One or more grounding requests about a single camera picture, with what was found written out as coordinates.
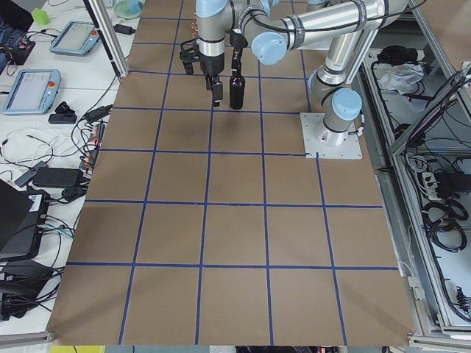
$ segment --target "white plastic bag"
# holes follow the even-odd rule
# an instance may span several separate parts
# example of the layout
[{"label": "white plastic bag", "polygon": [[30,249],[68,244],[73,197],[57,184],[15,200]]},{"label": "white plastic bag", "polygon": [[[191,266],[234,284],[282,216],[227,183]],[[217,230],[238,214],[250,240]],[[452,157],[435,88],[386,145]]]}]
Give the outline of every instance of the white plastic bag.
[{"label": "white plastic bag", "polygon": [[417,90],[416,83],[423,77],[422,66],[403,64],[390,68],[378,83],[383,90],[396,90],[399,94],[407,94]]}]

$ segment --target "robotic arm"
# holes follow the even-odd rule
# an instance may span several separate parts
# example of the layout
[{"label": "robotic arm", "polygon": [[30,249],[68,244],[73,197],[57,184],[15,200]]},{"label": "robotic arm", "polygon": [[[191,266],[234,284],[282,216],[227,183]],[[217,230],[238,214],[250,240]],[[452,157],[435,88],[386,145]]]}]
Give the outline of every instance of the robotic arm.
[{"label": "robotic arm", "polygon": [[[196,0],[198,38],[183,43],[180,53],[187,74],[193,73],[192,63],[200,62],[207,89],[213,93],[213,106],[217,107],[222,100],[219,74],[224,70],[227,33],[231,36],[231,44],[237,43],[234,45],[233,77],[241,77],[241,66],[235,61],[240,62],[247,43],[262,64],[274,65],[288,50],[333,38],[324,65],[313,72],[309,87],[326,109],[326,131],[334,134],[347,131],[361,109],[360,96],[343,88],[353,52],[361,42],[362,33],[393,22],[398,17],[396,14],[404,11],[408,0],[308,0],[306,13],[272,20],[269,17],[271,7],[279,1]],[[238,105],[231,102],[232,108],[238,109]]]}]

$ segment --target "dark bottle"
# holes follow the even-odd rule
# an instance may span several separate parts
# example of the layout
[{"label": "dark bottle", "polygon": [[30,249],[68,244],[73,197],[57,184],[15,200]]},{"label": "dark bottle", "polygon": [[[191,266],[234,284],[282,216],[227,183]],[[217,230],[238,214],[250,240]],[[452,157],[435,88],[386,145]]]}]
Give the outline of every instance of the dark bottle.
[{"label": "dark bottle", "polygon": [[241,109],[244,105],[245,78],[242,75],[232,76],[229,84],[230,107]]}]

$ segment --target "metal bracket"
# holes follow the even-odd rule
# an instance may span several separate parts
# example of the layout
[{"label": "metal bracket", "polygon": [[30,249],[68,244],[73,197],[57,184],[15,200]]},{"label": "metal bracket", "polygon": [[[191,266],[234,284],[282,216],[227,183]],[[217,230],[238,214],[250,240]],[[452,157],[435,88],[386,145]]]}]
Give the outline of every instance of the metal bracket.
[{"label": "metal bracket", "polygon": [[[326,146],[314,136],[314,128],[324,119],[324,113],[301,113],[302,136],[307,158],[319,158],[329,160],[360,160],[362,158],[358,136],[348,135],[347,139],[337,147]],[[352,124],[349,132],[356,131]]]}]

